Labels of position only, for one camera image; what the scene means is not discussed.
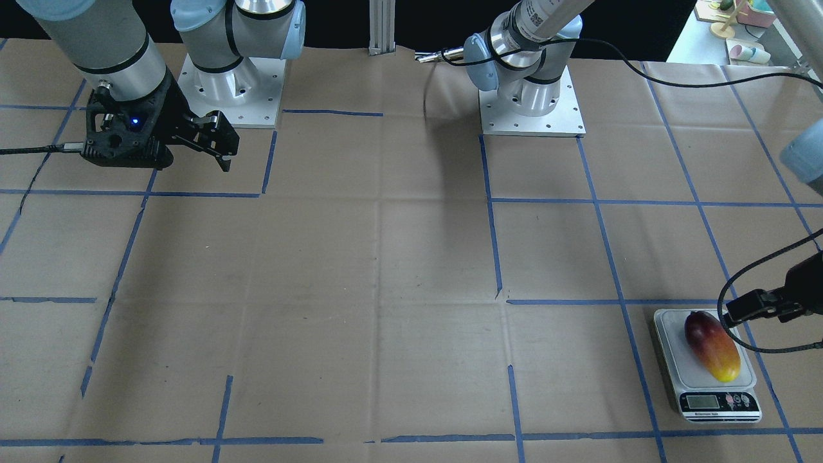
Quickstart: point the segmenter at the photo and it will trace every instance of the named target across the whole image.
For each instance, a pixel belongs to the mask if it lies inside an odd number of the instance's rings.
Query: metal base plate
[[[577,95],[571,83],[569,69],[560,78],[560,98],[557,107],[542,117],[519,115],[502,105],[497,91],[480,92],[480,116],[486,135],[522,135],[528,137],[577,137],[586,134]]]
[[[178,84],[188,100],[194,114],[204,116],[209,111],[220,110],[235,128],[274,129],[280,114],[283,82],[286,78],[285,59],[251,58],[260,75],[260,88],[255,92],[258,98],[243,105],[220,106],[203,100],[194,84],[196,68],[186,55]]]

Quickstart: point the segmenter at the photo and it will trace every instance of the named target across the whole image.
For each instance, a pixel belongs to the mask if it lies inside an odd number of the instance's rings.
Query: scale platform
[[[654,312],[654,329],[660,343],[666,373],[671,382],[672,405],[693,423],[757,423],[763,418],[754,387],[757,377],[741,346],[740,376],[720,382],[705,369],[686,342],[683,325],[690,309]],[[707,311],[715,318],[717,314]]]

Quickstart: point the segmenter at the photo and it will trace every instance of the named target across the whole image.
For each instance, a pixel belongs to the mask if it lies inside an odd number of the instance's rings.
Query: red and yellow mango
[[[740,353],[718,319],[705,311],[693,311],[684,325],[686,341],[700,363],[718,381],[733,381],[740,374]]]

